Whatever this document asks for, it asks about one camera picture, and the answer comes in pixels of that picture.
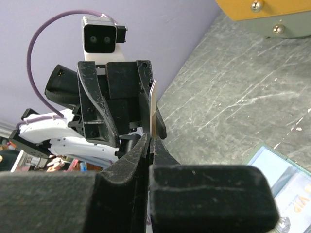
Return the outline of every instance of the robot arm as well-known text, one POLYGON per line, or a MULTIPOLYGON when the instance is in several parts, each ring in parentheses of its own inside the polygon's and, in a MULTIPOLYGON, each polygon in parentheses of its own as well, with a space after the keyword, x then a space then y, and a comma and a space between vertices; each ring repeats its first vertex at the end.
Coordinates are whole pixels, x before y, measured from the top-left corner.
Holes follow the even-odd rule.
MULTIPOLYGON (((67 107, 64 117, 28 109, 10 139, 37 157, 66 155, 106 167, 135 145, 137 134, 149 130, 151 63, 124 61, 119 43, 125 42, 126 27, 106 18, 83 17, 82 22, 85 61, 76 72, 57 65, 45 89, 49 100, 67 107), (115 42, 97 43, 108 38, 115 42)), ((159 111, 157 121, 164 139, 159 111)))

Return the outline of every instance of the scratched floor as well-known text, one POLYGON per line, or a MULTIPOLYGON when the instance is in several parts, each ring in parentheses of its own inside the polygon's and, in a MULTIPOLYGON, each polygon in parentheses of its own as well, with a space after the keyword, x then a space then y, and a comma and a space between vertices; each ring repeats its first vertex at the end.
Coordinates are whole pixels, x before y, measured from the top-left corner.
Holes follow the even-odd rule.
POLYGON ((310 54, 311 39, 264 39, 220 15, 159 101, 167 149, 182 164, 240 164, 265 141, 310 168, 310 54))

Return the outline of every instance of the metal bolt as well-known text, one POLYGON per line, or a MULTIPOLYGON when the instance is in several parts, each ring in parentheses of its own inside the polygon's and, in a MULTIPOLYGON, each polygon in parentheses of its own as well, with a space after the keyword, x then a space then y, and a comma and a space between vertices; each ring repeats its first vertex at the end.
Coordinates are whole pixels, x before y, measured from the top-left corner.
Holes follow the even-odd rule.
POLYGON ((273 27, 273 33, 277 35, 282 34, 284 30, 285 30, 285 27, 282 24, 277 24, 273 27))
POLYGON ((255 1, 253 1, 252 5, 251 5, 251 9, 253 12, 259 12, 262 10, 262 6, 263 6, 263 1, 255 0, 255 1))

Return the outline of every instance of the white plastic part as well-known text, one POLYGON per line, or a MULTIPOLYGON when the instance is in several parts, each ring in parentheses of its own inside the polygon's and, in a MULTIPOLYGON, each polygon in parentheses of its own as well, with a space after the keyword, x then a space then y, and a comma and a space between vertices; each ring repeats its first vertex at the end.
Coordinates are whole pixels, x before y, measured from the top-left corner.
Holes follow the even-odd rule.
POLYGON ((118 160, 115 156, 115 152, 119 148, 113 148, 107 145, 93 144, 85 140, 85 138, 77 137, 61 137, 53 138, 50 140, 51 148, 50 152, 54 155, 64 155, 74 157, 71 155, 78 156, 82 161, 84 158, 93 157, 105 160, 107 163, 112 164, 118 160))
MULTIPOLYGON (((60 138, 60 137, 78 137, 83 138, 75 130, 68 127, 68 123, 72 121, 74 115, 71 112, 71 109, 65 109, 61 111, 64 114, 62 119, 46 119, 34 123, 24 124, 20 126, 19 136, 28 142, 31 143, 41 143, 51 138, 60 138)), ((55 113, 48 114, 31 114, 28 118, 24 120, 30 120, 38 117, 44 116, 54 116, 55 113)))
POLYGON ((86 61, 95 61, 97 65, 105 65, 108 62, 125 61, 119 44, 116 44, 116 49, 113 53, 87 53, 84 50, 84 59, 86 61))

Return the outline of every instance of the black connector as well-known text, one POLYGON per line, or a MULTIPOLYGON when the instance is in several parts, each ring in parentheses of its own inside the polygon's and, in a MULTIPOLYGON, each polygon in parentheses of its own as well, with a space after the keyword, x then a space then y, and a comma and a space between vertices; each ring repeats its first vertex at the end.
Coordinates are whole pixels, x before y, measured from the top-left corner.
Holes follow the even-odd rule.
POLYGON ((117 43, 125 43, 127 28, 125 26, 117 26, 117 43))
POLYGON ((121 158, 126 153, 130 152, 136 143, 141 139, 141 136, 139 134, 132 134, 132 135, 122 135, 120 136, 121 143, 119 147, 119 151, 115 152, 115 156, 118 158, 121 158))

